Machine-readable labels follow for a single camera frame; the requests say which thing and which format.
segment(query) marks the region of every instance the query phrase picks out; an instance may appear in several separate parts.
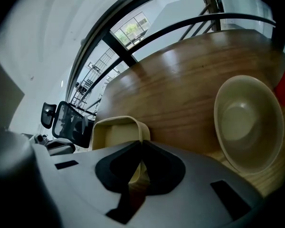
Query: chair backrest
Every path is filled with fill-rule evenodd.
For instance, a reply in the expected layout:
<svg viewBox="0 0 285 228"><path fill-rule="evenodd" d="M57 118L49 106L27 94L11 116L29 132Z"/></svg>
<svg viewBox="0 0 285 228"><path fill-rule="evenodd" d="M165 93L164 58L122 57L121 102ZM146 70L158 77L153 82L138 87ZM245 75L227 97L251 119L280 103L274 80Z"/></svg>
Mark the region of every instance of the chair backrest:
<svg viewBox="0 0 285 228"><path fill-rule="evenodd" d="M69 103L59 103L52 128L52 134L56 138L66 138L72 143L88 148L92 136L94 121L85 123L84 117L78 113Z"/></svg>
<svg viewBox="0 0 285 228"><path fill-rule="evenodd" d="M42 112L41 112L41 124L47 129L50 129L53 124L55 117L56 104L47 104L43 103Z"/></svg>

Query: metal railing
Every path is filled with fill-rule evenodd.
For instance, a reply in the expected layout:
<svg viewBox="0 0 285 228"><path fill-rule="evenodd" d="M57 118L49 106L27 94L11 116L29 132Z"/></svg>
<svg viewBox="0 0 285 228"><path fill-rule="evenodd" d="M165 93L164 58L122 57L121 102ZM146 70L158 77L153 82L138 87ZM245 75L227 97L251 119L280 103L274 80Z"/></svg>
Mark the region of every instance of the metal railing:
<svg viewBox="0 0 285 228"><path fill-rule="evenodd" d="M86 63L86 60L94 50L94 48L97 46L97 44L103 40L118 56L119 58L113 62L93 83L90 85L90 87L87 89L87 91L84 93L84 95L81 97L81 99L78 101L77 106L82 103L82 101L88 96L88 94L92 91L92 89L97 85L100 80L102 80L114 67L116 67L118 64L120 64L122 61L125 62L129 67L133 66L135 63L137 63L136 59L133 57L133 53L151 41L169 33L176 29L189 26L190 30L193 28L193 26L197 23L202 22L202 25L198 27L198 29L193 33L192 36L195 36L200 29L206 24L207 21L211 21L210 25L206 28L204 33L209 31L213 26L216 25L217 21L220 19L251 19L256 21L261 21L264 23L268 23L270 25L273 25L273 33L272 33L272 41L274 44L276 44L279 47L283 47L285 44L285 32L282 28L276 28L276 25L278 22L281 21L281 18L279 17L276 10L272 9L273 18L275 19L275 22L269 19L265 19L263 17L249 15L249 14L240 14L240 13L209 13L204 14L207 9L211 7L211 4L208 3L203 9L203 11L199 14L199 16L186 19L180 22L177 22L175 24L172 24L168 27L163 28L160 31L157 31L148 37L144 37L142 41L140 41L138 44L134 45L132 48L127 49L122 42L118 40L118 38L115 36L113 32L110 31L110 29L125 15L127 15L129 12L133 11L137 7L143 5L144 3L148 2L150 0L118 0L113 6L111 6L105 14L96 22L96 24L92 27L90 32L88 33L84 44L81 46L76 59L74 61L71 74L69 77L69 81L67 84L67 91L66 91L66 101L70 100L72 90L75 86L76 80L80 74L80 71L82 70L84 64ZM271 5L271 0L262 0L265 3L267 3L269 6Z"/></svg>

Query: beige bowl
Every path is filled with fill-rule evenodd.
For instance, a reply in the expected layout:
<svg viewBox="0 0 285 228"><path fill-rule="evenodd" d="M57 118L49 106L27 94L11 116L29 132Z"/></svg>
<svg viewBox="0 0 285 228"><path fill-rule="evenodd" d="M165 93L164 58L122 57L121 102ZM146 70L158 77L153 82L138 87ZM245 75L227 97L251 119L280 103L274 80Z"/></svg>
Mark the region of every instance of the beige bowl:
<svg viewBox="0 0 285 228"><path fill-rule="evenodd" d="M146 124L131 116L107 118L97 122L93 128L92 150L135 140L150 140L150 131ZM141 162L129 183L136 182L145 170L146 166Z"/></svg>
<svg viewBox="0 0 285 228"><path fill-rule="evenodd" d="M283 114L275 95L256 78L235 76L221 86L214 124L227 160L239 171L264 171L280 151Z"/></svg>

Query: black rectangular slot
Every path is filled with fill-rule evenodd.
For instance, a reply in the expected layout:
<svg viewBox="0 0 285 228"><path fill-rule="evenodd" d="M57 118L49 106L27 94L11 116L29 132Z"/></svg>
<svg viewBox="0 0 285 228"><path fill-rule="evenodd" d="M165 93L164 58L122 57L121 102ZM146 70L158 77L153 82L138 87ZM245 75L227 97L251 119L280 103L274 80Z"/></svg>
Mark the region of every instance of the black rectangular slot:
<svg viewBox="0 0 285 228"><path fill-rule="evenodd" d="M55 166L58 170L60 170L60 169L64 169L64 168L77 165L77 164L78 164L77 161L68 161L68 162L62 162L62 163L55 164Z"/></svg>
<svg viewBox="0 0 285 228"><path fill-rule="evenodd" d="M241 218L251 210L249 205L225 181L220 180L210 185L233 220Z"/></svg>

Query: wooden table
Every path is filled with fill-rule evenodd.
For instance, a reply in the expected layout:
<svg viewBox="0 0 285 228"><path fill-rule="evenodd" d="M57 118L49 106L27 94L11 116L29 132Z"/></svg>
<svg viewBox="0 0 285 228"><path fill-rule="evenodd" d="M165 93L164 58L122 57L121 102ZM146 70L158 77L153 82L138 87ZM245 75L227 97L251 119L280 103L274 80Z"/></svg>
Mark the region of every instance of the wooden table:
<svg viewBox="0 0 285 228"><path fill-rule="evenodd" d="M249 75L273 89L285 69L285 54L255 30L208 33L166 47L108 84L96 121L129 115L145 123L151 140L211 156L231 167L216 137L213 107L220 86ZM285 107L282 107L285 121ZM263 196L285 177L285 135L274 164L257 175L239 173Z"/></svg>

